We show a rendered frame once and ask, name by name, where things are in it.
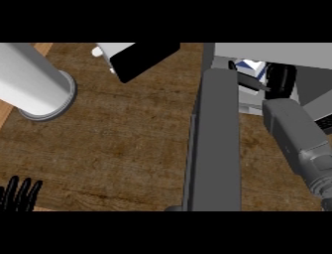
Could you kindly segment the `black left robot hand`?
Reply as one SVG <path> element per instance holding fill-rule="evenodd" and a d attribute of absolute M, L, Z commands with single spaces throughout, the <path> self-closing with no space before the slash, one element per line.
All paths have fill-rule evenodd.
<path fill-rule="evenodd" d="M 42 181 L 33 183 L 32 179 L 26 178 L 20 182 L 20 177 L 14 176 L 8 186 L 0 187 L 0 212 L 33 211 L 42 186 Z"/>

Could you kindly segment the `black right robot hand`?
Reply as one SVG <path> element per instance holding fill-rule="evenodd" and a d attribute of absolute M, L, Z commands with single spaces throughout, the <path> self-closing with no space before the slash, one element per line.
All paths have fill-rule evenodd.
<path fill-rule="evenodd" d="M 237 70 L 236 61 L 230 61 L 230 69 Z M 265 84 L 259 86 L 267 99 L 292 96 L 298 76 L 298 68 L 292 64 L 265 63 Z"/>

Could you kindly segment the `white and blue milk carton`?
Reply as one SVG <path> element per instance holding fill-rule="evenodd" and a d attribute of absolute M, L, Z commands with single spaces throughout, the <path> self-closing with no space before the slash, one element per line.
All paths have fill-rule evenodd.
<path fill-rule="evenodd" d="M 236 60 L 236 66 L 239 70 L 239 82 L 242 91 L 252 95 L 258 95 L 261 88 L 265 84 L 265 62 L 256 62 L 252 60 Z"/>

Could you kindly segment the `white cylinder with grey base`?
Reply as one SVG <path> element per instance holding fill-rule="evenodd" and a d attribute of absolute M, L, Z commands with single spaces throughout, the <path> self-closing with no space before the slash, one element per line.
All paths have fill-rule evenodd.
<path fill-rule="evenodd" d="M 0 100 L 33 121 L 51 121 L 72 108 L 75 77 L 54 67 L 29 43 L 0 43 Z"/>

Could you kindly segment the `grey microwave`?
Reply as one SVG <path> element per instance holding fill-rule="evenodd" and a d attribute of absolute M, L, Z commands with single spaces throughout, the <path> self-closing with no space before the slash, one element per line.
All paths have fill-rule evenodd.
<path fill-rule="evenodd" d="M 292 64 L 298 77 L 290 98 L 332 134 L 332 43 L 206 43 L 203 69 L 228 68 L 230 61 Z"/>

